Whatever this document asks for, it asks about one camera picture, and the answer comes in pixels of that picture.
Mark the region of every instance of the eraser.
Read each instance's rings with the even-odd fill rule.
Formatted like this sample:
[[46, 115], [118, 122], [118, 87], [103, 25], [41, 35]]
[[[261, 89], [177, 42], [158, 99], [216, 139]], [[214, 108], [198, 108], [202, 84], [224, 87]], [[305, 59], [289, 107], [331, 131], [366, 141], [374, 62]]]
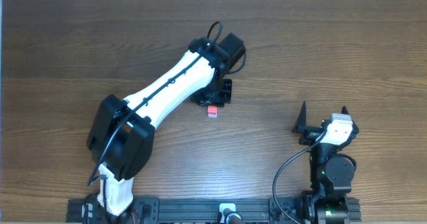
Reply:
[[213, 105], [207, 106], [207, 116], [208, 117], [217, 117], [218, 115], [218, 108]]

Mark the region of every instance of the wooden surface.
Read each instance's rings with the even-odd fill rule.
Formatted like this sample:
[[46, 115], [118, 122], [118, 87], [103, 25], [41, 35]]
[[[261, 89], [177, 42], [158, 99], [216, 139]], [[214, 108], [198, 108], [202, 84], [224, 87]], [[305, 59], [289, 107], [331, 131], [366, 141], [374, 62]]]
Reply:
[[[4, 0], [2, 221], [64, 221], [94, 162], [100, 101], [169, 70], [217, 19], [248, 50], [231, 105], [185, 101], [160, 125], [136, 195], [270, 197], [302, 149], [302, 101], [319, 125], [347, 105], [361, 132], [350, 196], [365, 221], [427, 220], [427, 0]], [[278, 183], [308, 189], [308, 156]]]

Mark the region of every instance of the wooden table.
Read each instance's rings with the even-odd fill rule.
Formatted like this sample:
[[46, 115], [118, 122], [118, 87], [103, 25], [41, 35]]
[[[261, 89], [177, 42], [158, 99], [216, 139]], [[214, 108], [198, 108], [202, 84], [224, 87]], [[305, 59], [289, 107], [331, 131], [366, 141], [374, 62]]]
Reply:
[[[271, 197], [319, 125], [347, 105], [361, 132], [351, 197], [365, 221], [427, 220], [427, 0], [4, 0], [2, 221], [64, 221], [97, 191], [85, 139], [100, 101], [143, 89], [217, 19], [248, 50], [231, 105], [185, 101], [160, 125], [136, 195]], [[278, 183], [308, 189], [308, 156]]]

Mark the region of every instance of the red and white object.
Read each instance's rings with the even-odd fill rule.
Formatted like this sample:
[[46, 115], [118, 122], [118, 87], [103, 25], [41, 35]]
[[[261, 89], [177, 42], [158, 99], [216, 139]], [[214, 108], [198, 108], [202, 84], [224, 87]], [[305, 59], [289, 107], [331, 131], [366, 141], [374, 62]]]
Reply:
[[217, 117], [218, 116], [218, 107], [209, 105], [207, 106], [207, 116], [208, 117]]

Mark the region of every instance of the wood grain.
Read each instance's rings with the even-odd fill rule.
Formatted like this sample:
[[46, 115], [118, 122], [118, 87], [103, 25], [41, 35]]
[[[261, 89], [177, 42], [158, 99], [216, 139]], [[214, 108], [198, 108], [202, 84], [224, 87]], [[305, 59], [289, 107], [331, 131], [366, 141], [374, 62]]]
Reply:
[[[427, 220], [427, 0], [4, 0], [2, 221], [64, 221], [94, 166], [99, 102], [156, 80], [217, 19], [248, 50], [217, 119], [185, 101], [160, 125], [136, 195], [270, 197], [302, 149], [302, 101], [319, 125], [347, 105], [361, 133], [352, 197], [365, 221]], [[278, 183], [308, 188], [307, 157]]]

